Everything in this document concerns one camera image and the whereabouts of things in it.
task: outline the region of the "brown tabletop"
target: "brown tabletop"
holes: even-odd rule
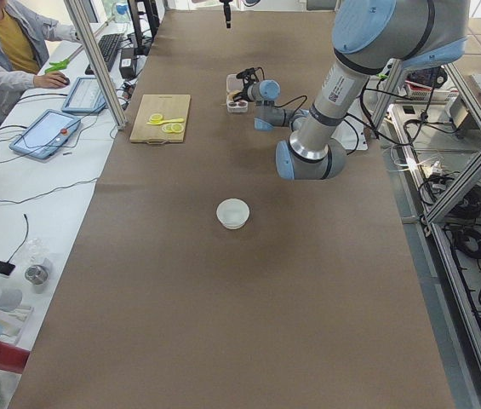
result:
[[[333,180],[282,181],[289,131],[226,113],[226,75],[250,66],[279,102],[312,100],[332,22],[164,16],[127,114],[190,94],[185,142],[117,135],[10,407],[454,407],[377,144]],[[236,231],[227,198],[251,209]]]

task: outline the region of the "cutting board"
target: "cutting board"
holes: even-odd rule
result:
[[[130,141],[155,144],[183,142],[190,102],[190,95],[143,95]],[[153,113],[162,113],[164,119],[184,118],[183,131],[179,134],[167,134],[161,129],[162,125],[148,125],[147,121]]]

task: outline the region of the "black keyboard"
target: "black keyboard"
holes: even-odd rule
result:
[[[119,52],[119,44],[121,43],[121,40],[123,40],[123,34],[105,34],[98,42],[98,47],[100,48],[100,52],[102,53],[104,61],[106,62],[107,71],[112,70],[115,57],[117,57],[117,53]],[[94,74],[90,64],[87,66],[85,74]]]

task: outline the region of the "blue framed tablet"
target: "blue framed tablet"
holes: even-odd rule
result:
[[[80,123],[80,118],[69,113],[48,109],[9,147],[17,153],[45,159],[68,140]]]
[[[78,77],[74,81],[61,110],[73,115],[90,115],[102,111],[105,106],[106,100],[96,77]]]

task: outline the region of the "yellow shirt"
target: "yellow shirt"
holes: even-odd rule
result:
[[[37,74],[39,66],[34,59],[31,45],[20,29],[19,23],[5,10],[3,19],[0,20],[0,43],[14,70]]]

